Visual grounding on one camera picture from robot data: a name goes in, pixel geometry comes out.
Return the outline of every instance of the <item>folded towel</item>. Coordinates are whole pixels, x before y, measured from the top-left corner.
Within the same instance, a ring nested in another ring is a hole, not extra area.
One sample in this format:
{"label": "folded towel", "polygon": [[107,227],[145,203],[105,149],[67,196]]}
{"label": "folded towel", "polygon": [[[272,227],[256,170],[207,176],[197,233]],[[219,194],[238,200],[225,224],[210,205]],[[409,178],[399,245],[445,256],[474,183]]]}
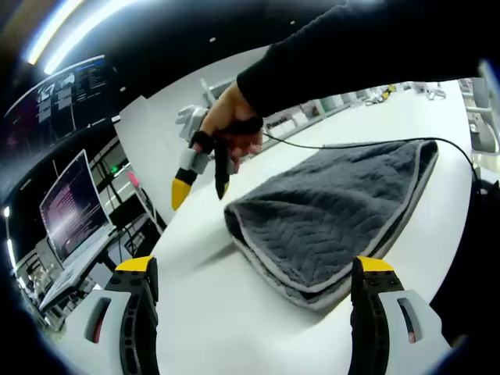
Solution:
{"label": "folded towel", "polygon": [[357,255],[384,256],[438,157],[434,141],[324,149],[225,209],[254,268],[296,305],[343,299]]}

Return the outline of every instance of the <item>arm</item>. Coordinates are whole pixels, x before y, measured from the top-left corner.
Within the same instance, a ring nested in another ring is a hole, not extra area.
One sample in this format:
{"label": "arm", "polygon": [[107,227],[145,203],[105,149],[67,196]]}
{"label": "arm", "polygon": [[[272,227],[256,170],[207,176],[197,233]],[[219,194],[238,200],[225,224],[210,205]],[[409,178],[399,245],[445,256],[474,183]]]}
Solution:
{"label": "arm", "polygon": [[[313,98],[381,84],[474,76],[485,39],[494,35],[487,30],[493,23],[486,20],[486,4],[349,1],[272,45],[237,77],[237,86],[257,114],[269,116]],[[464,20],[477,25],[464,26]],[[471,38],[473,45],[465,48]]]}

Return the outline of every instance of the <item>monitor screen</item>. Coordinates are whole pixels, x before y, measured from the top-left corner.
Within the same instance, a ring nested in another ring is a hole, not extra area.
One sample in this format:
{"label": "monitor screen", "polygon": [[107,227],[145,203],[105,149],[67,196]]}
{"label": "monitor screen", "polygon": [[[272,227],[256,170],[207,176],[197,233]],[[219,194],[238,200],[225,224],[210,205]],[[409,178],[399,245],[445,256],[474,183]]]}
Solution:
{"label": "monitor screen", "polygon": [[23,95],[0,125],[0,203],[71,134],[118,120],[104,56],[79,62]]}
{"label": "monitor screen", "polygon": [[109,218],[82,151],[61,173],[40,204],[42,221],[56,254],[64,261]]}

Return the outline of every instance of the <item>desk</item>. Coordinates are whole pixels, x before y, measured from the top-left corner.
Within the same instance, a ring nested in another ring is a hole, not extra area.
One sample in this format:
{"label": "desk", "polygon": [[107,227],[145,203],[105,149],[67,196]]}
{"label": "desk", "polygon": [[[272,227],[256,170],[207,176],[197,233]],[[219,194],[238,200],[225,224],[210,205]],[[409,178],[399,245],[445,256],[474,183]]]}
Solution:
{"label": "desk", "polygon": [[77,291],[97,262],[103,262],[111,272],[114,272],[116,265],[107,253],[108,245],[114,237],[114,234],[104,234],[71,262],[48,290],[40,304],[40,311],[43,313],[48,311],[71,293]]}
{"label": "desk", "polygon": [[[413,90],[387,102],[347,109],[289,138],[302,145],[440,137],[471,153],[459,86],[429,101]],[[406,289],[430,301],[459,245],[472,175],[463,155],[439,143],[426,189],[385,259]],[[224,206],[315,151],[276,145],[241,166],[223,201],[213,184],[180,207],[156,245],[161,373],[347,374],[351,360],[349,298],[329,313],[301,309],[278,295],[232,244]]]}

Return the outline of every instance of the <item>ceiling light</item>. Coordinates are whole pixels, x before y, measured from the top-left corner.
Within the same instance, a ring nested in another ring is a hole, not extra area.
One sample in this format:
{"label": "ceiling light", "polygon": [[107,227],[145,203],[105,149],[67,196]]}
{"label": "ceiling light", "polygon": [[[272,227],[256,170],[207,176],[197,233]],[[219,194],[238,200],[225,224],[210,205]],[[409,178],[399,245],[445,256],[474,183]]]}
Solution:
{"label": "ceiling light", "polygon": [[55,51],[54,55],[48,61],[44,71],[47,74],[53,74],[73,47],[77,45],[89,32],[91,32],[92,29],[122,8],[138,1],[144,0],[110,0],[102,8],[92,13],[64,40],[59,48],[57,48],[57,51]]}
{"label": "ceiling light", "polygon": [[47,44],[50,42],[55,32],[61,27],[66,18],[75,10],[83,0],[67,0],[59,9],[54,13],[52,18],[48,21],[47,26],[41,32],[38,39],[35,41],[33,48],[29,52],[28,62],[35,64],[44,51]]}
{"label": "ceiling light", "polygon": [[16,258],[14,257],[13,240],[7,240],[7,249],[9,250],[9,258],[13,268],[16,268]]}

